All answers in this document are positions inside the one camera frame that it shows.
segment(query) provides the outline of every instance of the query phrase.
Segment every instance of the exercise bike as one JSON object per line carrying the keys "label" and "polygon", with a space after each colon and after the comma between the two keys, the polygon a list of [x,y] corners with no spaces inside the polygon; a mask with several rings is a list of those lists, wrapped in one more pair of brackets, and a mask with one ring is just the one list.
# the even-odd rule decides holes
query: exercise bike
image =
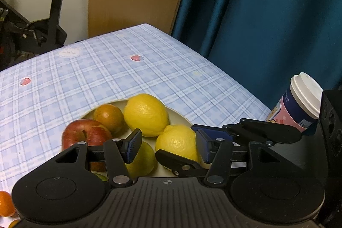
{"label": "exercise bike", "polygon": [[67,34],[59,26],[62,0],[52,0],[47,19],[30,22],[0,0],[0,71],[26,59],[64,46]]}

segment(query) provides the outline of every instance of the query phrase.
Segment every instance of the small orange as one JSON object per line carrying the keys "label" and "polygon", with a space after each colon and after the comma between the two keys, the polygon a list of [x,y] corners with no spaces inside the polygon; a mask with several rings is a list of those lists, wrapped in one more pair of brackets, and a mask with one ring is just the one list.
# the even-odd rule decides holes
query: small orange
{"label": "small orange", "polygon": [[8,228],[13,228],[15,225],[18,224],[19,221],[20,221],[20,219],[13,220],[13,221],[11,222],[11,224],[8,226]]}
{"label": "small orange", "polygon": [[15,214],[15,208],[11,195],[3,190],[0,191],[0,216],[9,217]]}
{"label": "small orange", "polygon": [[110,103],[95,109],[93,119],[99,121],[112,133],[120,131],[124,125],[124,115],[121,110]]}

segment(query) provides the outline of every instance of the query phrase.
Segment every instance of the crosshair logo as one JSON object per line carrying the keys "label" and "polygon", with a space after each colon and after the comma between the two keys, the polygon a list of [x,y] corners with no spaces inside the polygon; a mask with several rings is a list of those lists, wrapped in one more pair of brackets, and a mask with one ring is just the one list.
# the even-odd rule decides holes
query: crosshair logo
{"label": "crosshair logo", "polygon": [[164,180],[163,183],[164,183],[165,185],[170,185],[170,184],[173,183],[173,181],[171,181],[171,180]]}

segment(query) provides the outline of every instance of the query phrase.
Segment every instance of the checkered tablecloth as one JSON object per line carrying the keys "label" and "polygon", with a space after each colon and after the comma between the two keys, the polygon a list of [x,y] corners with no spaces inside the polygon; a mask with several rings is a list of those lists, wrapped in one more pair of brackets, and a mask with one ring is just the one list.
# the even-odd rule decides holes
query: checkered tablecloth
{"label": "checkered tablecloth", "polygon": [[148,24],[91,38],[0,72],[0,189],[10,192],[56,155],[71,121],[141,92],[194,124],[264,120],[270,111],[201,55]]}

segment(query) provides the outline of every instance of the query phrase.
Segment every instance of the bowl of fruit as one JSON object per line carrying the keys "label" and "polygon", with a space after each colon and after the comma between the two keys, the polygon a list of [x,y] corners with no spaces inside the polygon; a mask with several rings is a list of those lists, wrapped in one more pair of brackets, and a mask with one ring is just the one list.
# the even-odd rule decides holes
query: bowl of fruit
{"label": "bowl of fruit", "polygon": [[[113,138],[125,139],[132,130],[142,131],[143,142],[131,164],[126,164],[132,178],[140,176],[170,177],[173,174],[155,158],[159,149],[200,162],[195,132],[191,122],[166,107],[149,94],[116,100],[89,111],[71,122],[62,134],[62,149],[86,141],[89,146],[102,145]],[[91,162],[91,171],[106,180],[105,164]]]}

